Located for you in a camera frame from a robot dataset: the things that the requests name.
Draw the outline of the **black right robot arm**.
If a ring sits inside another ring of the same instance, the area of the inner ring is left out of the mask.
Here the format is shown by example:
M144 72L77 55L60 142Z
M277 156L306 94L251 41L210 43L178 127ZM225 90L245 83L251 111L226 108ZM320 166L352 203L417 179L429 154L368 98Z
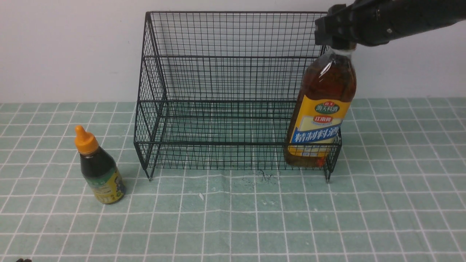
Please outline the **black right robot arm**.
M315 43L332 49L385 45L466 18L464 0L356 0L333 5L315 21Z

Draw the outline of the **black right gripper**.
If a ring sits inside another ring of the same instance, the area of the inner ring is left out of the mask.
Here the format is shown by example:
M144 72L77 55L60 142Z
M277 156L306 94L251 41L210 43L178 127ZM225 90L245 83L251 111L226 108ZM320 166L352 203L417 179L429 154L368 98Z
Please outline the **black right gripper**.
M331 46L349 41L367 47L378 46L363 38L364 25L377 20L378 4L336 4L329 8L327 15L315 21L315 43Z

